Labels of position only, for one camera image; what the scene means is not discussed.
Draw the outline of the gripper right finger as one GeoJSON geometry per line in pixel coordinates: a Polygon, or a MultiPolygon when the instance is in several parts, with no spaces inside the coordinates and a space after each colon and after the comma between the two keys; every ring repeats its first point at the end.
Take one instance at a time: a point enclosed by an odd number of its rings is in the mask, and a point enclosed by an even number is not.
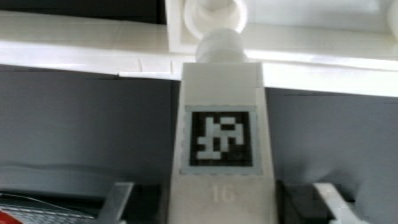
{"type": "Polygon", "coordinates": [[[330,183],[314,183],[313,186],[332,213],[329,224],[368,224],[353,212],[353,206],[345,201],[334,185],[330,183]]]}

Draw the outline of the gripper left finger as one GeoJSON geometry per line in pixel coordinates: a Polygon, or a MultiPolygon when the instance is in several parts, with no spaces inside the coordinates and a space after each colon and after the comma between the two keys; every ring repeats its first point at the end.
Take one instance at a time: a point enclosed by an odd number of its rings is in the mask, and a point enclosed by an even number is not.
{"type": "Polygon", "coordinates": [[[98,215],[98,224],[121,224],[122,212],[128,204],[128,199],[133,191],[133,182],[117,182],[112,186],[103,208],[98,215]]]}

